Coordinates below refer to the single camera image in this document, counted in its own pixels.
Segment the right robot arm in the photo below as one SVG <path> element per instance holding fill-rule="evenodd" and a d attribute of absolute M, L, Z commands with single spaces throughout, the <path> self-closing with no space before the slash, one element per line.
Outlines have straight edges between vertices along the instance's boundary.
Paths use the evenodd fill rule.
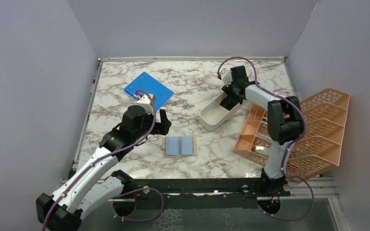
<path fill-rule="evenodd" d="M 251 101 L 267 111 L 267 133 L 271 139 L 270 154 L 262 171 L 259 191 L 266 196 L 278 189 L 284 180 L 291 147 L 306 131 L 304 115 L 297 97 L 283 97 L 265 89 L 257 80 L 250 81 L 244 66 L 218 70 L 226 97 L 220 106 L 230 111 L 237 104 Z"/>

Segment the white oblong tray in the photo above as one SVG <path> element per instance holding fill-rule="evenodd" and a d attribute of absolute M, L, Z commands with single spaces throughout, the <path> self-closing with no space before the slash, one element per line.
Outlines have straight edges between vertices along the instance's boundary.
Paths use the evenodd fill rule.
<path fill-rule="evenodd" d="M 222 93 L 201 109 L 199 113 L 199 122 L 206 130 L 215 131 L 246 103 L 246 101 L 242 104 L 237 103 L 231 110 L 227 110 L 220 105 L 226 96 L 225 93 Z"/>

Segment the beige card holder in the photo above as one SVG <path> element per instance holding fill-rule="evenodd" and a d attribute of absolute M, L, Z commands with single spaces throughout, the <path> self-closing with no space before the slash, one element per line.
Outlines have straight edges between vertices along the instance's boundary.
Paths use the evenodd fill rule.
<path fill-rule="evenodd" d="M 167 136 L 161 145 L 163 158 L 197 156 L 197 140 L 195 136 Z"/>

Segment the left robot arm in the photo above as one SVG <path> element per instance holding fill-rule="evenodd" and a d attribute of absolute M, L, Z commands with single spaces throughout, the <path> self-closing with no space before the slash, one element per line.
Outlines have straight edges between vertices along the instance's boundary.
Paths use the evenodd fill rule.
<path fill-rule="evenodd" d="M 100 205 L 112 197 L 127 197 L 132 193 L 130 177 L 110 177 L 102 184 L 99 179 L 119 163 L 148 135 L 167 135 L 172 125 L 166 111 L 159 111 L 156 122 L 153 106 L 131 105 L 122 121 L 100 141 L 90 160 L 63 186 L 48 195 L 42 193 L 36 200 L 38 221 L 42 230 L 76 231 L 82 221 Z"/>

